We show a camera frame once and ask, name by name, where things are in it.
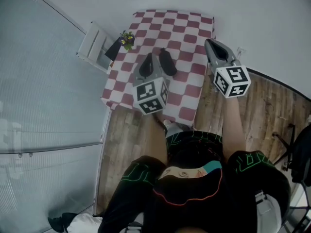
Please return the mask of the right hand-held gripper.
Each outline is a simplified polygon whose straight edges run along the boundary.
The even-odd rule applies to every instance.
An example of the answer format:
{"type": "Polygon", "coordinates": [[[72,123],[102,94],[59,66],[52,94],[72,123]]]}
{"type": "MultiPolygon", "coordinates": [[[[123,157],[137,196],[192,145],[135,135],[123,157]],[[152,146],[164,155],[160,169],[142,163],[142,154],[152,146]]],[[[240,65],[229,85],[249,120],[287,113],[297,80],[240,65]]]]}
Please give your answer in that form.
{"type": "Polygon", "coordinates": [[[236,59],[233,51],[215,40],[205,40],[205,51],[216,90],[227,98],[244,96],[251,84],[247,68],[236,59]]]}

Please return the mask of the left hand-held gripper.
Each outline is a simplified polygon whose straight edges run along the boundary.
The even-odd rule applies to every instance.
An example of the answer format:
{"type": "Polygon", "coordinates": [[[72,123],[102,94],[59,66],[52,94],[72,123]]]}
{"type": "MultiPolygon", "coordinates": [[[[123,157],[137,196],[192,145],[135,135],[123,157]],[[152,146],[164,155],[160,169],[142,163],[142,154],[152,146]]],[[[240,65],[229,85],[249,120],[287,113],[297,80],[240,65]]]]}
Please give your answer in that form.
{"type": "Polygon", "coordinates": [[[134,76],[137,80],[153,79],[132,88],[134,106],[144,115],[164,110],[169,90],[165,78],[160,77],[160,63],[153,53],[144,55],[138,62],[134,76]]]}

